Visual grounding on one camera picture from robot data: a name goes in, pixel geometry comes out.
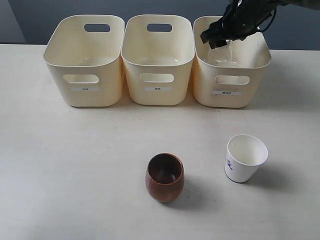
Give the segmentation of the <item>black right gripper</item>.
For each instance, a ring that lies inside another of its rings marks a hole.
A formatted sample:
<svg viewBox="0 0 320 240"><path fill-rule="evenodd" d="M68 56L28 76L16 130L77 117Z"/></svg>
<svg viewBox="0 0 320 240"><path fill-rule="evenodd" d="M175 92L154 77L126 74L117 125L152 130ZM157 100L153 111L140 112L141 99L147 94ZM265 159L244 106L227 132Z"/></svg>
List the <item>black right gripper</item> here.
<svg viewBox="0 0 320 240"><path fill-rule="evenodd" d="M227 40L244 40L260 32L259 26L272 16L274 0L233 0L221 21L212 22L200 34L203 43L211 49L224 47Z"/></svg>

